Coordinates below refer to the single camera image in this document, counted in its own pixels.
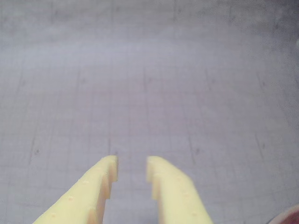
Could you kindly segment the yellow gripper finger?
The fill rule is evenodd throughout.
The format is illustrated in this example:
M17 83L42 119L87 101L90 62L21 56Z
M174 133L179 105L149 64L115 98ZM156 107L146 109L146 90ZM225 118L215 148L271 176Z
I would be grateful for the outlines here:
M103 157L50 206L35 224L101 224L112 183L118 180L118 157Z
M147 158L147 181L158 204L160 224L212 224L191 178L166 159Z

